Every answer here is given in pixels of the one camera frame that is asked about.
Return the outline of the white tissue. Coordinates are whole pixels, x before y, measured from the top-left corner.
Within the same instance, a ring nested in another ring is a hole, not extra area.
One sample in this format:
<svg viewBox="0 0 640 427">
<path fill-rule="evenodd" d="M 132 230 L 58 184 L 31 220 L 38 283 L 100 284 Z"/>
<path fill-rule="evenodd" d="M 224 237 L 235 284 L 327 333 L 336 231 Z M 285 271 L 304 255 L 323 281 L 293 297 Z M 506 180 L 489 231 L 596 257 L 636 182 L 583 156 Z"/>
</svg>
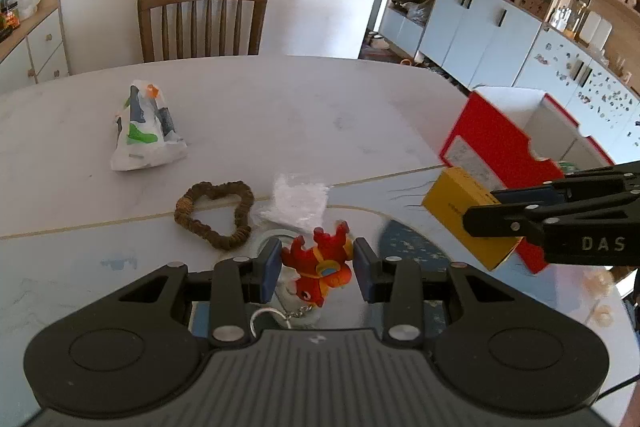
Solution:
<svg viewBox="0 0 640 427">
<path fill-rule="evenodd" d="M 331 187 L 317 178 L 279 173 L 265 202 L 256 202 L 250 212 L 255 225 L 262 222 L 303 233 L 323 223 Z"/>
</svg>

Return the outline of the white printed plastic bag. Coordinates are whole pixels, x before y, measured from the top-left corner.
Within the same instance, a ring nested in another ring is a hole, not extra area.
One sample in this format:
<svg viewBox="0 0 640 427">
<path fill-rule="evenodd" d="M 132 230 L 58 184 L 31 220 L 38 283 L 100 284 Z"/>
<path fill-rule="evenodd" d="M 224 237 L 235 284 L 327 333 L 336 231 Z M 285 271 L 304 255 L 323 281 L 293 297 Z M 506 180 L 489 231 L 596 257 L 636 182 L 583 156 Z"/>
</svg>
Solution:
<svg viewBox="0 0 640 427">
<path fill-rule="evenodd" d="M 124 108 L 115 119 L 113 171 L 134 171 L 171 164 L 188 155 L 178 135 L 163 92 L 152 82 L 134 80 Z"/>
</svg>

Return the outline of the brown wooden chair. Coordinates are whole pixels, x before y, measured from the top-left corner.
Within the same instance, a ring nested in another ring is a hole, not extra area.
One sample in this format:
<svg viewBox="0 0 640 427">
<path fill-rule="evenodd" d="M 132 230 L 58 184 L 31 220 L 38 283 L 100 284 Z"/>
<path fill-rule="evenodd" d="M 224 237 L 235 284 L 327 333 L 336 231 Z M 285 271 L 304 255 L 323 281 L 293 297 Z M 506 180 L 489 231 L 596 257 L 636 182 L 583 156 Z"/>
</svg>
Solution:
<svg viewBox="0 0 640 427">
<path fill-rule="evenodd" d="M 256 55 L 268 0 L 138 0 L 143 61 Z"/>
</svg>

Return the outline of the red orange toy keychain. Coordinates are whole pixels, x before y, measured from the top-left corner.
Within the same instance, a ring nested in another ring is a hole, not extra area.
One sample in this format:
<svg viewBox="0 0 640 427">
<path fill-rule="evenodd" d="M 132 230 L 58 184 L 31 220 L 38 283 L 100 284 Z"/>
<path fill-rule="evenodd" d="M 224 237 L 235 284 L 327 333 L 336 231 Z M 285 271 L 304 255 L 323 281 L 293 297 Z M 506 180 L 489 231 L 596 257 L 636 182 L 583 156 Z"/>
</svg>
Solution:
<svg viewBox="0 0 640 427">
<path fill-rule="evenodd" d="M 338 221 L 330 234 L 321 227 L 312 232 L 314 245 L 307 248 L 303 236 L 293 239 L 281 251 L 281 262 L 298 277 L 295 296 L 307 305 L 322 308 L 330 291 L 346 286 L 352 279 L 349 262 L 354 259 L 354 246 L 346 221 Z"/>
</svg>

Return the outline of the red white shoebox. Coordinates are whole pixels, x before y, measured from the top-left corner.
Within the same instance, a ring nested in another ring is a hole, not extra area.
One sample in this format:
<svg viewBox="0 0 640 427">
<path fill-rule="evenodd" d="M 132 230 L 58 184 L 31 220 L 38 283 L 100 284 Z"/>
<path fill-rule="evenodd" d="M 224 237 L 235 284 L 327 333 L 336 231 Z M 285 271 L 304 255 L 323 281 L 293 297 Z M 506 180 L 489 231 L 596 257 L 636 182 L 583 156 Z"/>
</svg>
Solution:
<svg viewBox="0 0 640 427">
<path fill-rule="evenodd" d="M 544 252 L 519 237 L 473 237 L 462 227 L 462 215 L 488 194 L 563 178 L 563 162 L 579 170 L 605 167 L 612 160 L 552 96 L 527 88 L 480 87 L 440 150 L 447 166 L 422 206 L 484 268 L 493 270 L 517 253 L 530 273 L 542 271 Z"/>
</svg>

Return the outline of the white drawer sideboard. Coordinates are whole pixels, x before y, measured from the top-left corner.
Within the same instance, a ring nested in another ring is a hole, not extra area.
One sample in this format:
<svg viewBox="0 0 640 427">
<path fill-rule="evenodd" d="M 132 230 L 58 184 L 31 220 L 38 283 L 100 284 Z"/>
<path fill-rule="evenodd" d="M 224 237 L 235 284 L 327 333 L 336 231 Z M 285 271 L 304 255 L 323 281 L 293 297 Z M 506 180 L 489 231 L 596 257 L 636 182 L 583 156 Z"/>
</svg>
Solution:
<svg viewBox="0 0 640 427">
<path fill-rule="evenodd" d="M 68 75 L 61 0 L 41 0 L 35 14 L 1 41 L 0 93 Z"/>
</svg>

